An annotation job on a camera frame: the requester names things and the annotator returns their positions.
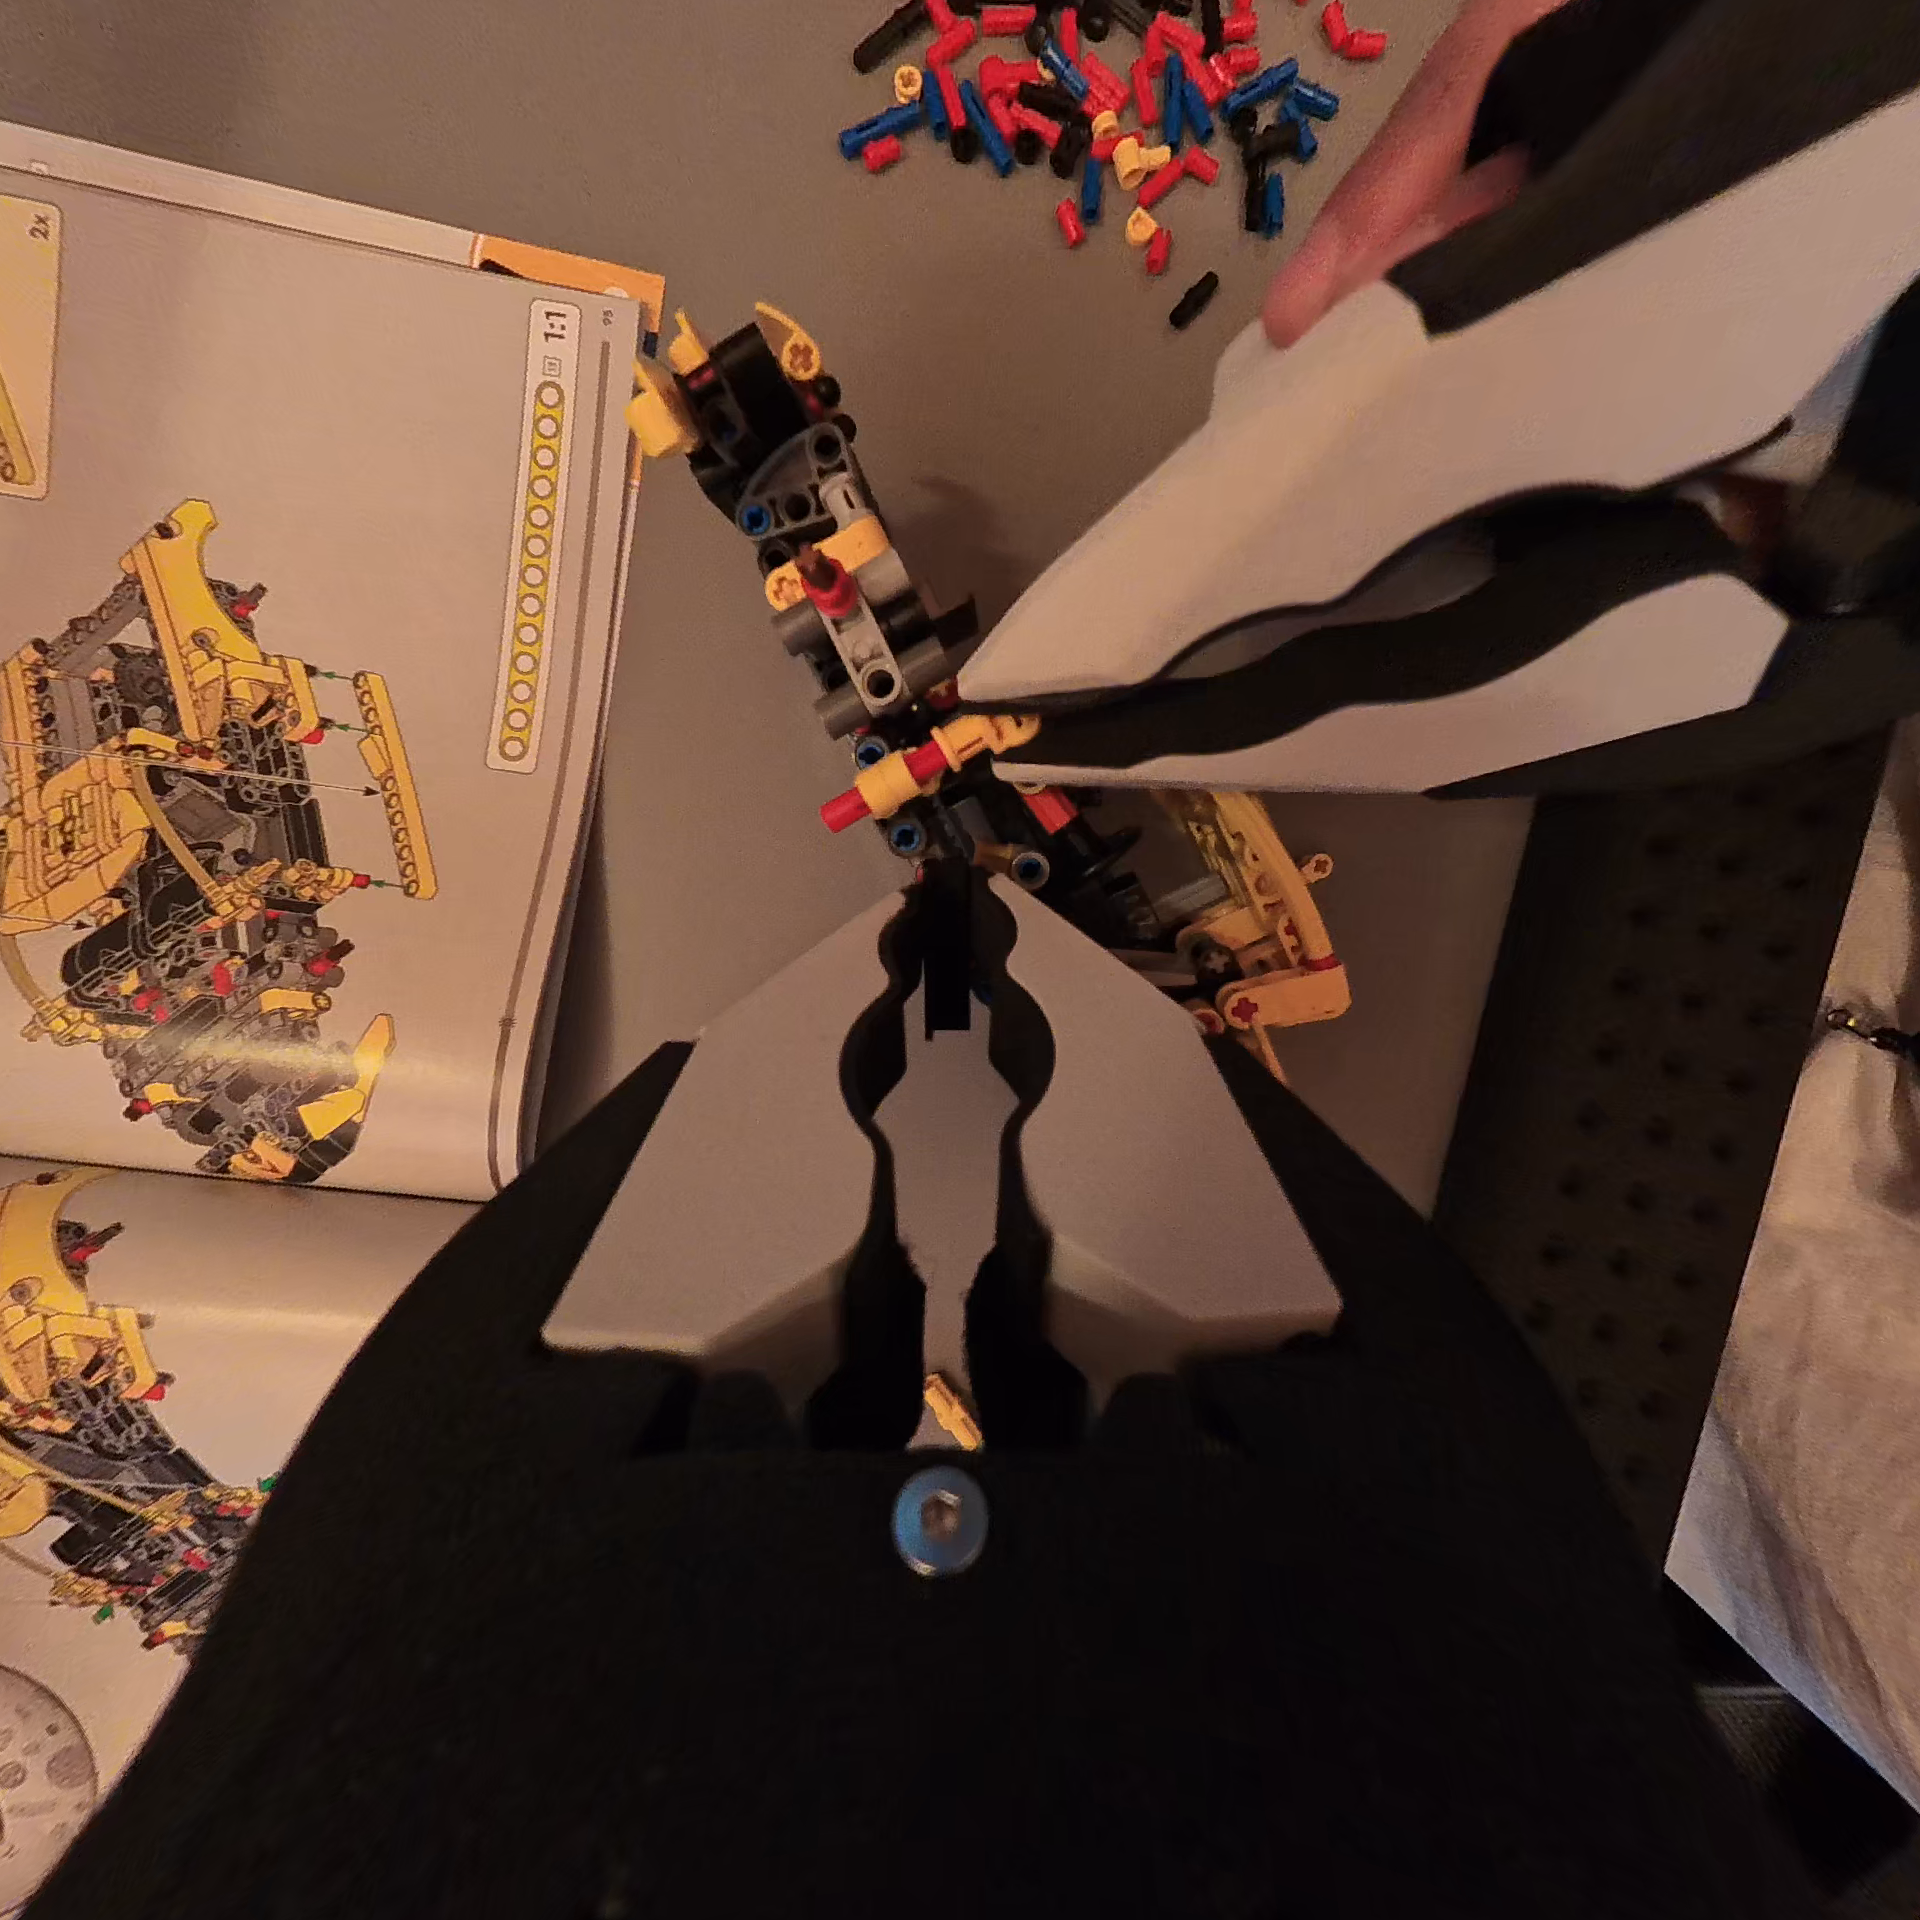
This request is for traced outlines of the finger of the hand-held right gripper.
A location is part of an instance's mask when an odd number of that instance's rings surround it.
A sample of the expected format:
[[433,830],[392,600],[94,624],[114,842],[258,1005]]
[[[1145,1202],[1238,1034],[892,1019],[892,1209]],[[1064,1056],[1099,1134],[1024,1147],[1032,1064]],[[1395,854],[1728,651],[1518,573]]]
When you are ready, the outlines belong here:
[[1690,497],[1534,501],[1331,608],[1248,618],[1102,701],[1045,709],[1011,779],[1494,794],[1754,704],[1790,633]]
[[1318,608],[1442,523],[1651,489],[1754,448],[1915,277],[1915,112],[1869,112],[1612,246],[1560,184],[1334,305],[1244,334],[1208,419],[1019,596],[981,706],[1152,681],[1272,608]]

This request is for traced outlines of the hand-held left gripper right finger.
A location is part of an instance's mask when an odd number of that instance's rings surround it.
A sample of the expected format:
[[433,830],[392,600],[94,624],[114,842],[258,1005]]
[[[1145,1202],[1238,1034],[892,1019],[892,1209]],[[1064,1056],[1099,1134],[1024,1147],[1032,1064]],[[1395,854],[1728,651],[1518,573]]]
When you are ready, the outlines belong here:
[[1008,880],[971,901],[1000,1134],[966,1296],[985,1427],[1083,1427],[1134,1377],[1337,1326],[1322,1256],[1193,1019]]

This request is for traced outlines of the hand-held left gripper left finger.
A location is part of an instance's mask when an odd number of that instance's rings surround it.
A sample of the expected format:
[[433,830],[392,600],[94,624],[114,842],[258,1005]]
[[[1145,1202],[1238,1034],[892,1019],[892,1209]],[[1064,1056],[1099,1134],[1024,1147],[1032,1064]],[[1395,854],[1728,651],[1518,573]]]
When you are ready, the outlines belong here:
[[921,1424],[925,1285],[877,1108],[928,892],[884,896],[710,1019],[545,1324],[564,1354],[752,1374],[830,1450]]

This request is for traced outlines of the pile of mixed brick pins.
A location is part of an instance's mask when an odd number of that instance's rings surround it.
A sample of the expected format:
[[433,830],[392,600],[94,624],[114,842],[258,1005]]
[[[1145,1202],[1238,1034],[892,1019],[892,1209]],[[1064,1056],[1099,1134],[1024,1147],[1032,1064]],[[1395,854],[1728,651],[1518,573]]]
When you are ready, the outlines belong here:
[[851,56],[884,94],[834,148],[864,176],[930,153],[1032,184],[1064,252],[1114,240],[1171,282],[1180,214],[1282,240],[1292,179],[1393,48],[1378,4],[896,4]]

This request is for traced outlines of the yellow black brick car model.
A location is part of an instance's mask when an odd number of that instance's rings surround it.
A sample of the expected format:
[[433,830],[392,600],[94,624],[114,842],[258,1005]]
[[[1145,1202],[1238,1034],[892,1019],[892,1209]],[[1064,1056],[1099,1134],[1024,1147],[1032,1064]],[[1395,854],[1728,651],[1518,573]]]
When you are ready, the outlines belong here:
[[683,460],[752,545],[774,635],[853,760],[853,786],[824,804],[832,832],[874,827],[920,877],[965,862],[1013,882],[1277,1080],[1282,1032],[1353,1009],[1313,893],[1333,862],[1293,857],[1258,798],[1157,794],[1212,877],[1210,899],[1162,902],[1128,860],[1139,830],[1091,821],[1096,788],[1005,781],[1001,754],[945,768],[928,734],[962,713],[977,606],[937,610],[902,563],[840,382],[797,320],[756,305],[714,342],[678,310],[662,357],[637,362],[629,424],[645,458]]

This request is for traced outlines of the instruction booklet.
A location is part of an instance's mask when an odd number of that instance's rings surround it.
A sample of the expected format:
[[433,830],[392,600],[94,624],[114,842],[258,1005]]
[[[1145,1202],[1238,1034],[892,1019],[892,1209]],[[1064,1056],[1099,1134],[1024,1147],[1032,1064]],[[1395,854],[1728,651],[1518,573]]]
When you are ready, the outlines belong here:
[[660,282],[5,126],[5,1915],[533,1153]]

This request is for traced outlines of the grey desk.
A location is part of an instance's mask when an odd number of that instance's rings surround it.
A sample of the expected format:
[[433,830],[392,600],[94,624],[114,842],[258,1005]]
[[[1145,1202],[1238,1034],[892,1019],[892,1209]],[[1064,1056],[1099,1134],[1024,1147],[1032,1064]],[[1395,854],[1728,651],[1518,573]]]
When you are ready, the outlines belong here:
[[[1346,4],[1388,34],[1329,57],[1317,4],[1260,4],[1264,57],[1346,105],[1237,229],[1237,174],[1192,198],[1166,277],[1115,221],[1078,250],[1060,188],[913,142],[866,176],[844,126],[892,100],[856,43],[886,4],[5,4],[5,118],[437,224],[658,273],[709,334],[758,300],[845,382],[864,464],[920,577],[997,618],[1205,413],[1213,363],[1452,24],[1534,4]],[[896,864],[830,836],[844,761],[802,710],[745,545],[683,472],[649,475],[541,1141],[660,1040],[693,1035]]]

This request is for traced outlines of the person's right hand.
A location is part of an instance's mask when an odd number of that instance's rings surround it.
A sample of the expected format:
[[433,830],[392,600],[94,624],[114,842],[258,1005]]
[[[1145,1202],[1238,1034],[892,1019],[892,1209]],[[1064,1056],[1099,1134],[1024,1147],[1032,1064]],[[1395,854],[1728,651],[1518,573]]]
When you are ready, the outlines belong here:
[[1272,282],[1262,324],[1274,347],[1293,347],[1345,298],[1518,196],[1528,148],[1473,160],[1473,133],[1505,52],[1556,9],[1469,3],[1454,17]]

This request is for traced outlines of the person in beige shirt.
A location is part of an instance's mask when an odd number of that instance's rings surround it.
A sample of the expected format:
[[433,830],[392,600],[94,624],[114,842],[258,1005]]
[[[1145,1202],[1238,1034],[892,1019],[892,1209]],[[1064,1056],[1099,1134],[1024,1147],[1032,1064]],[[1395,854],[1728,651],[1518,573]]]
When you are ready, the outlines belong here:
[[1830,1024],[1797,1080],[1667,1570],[1915,1805],[1915,1065]]

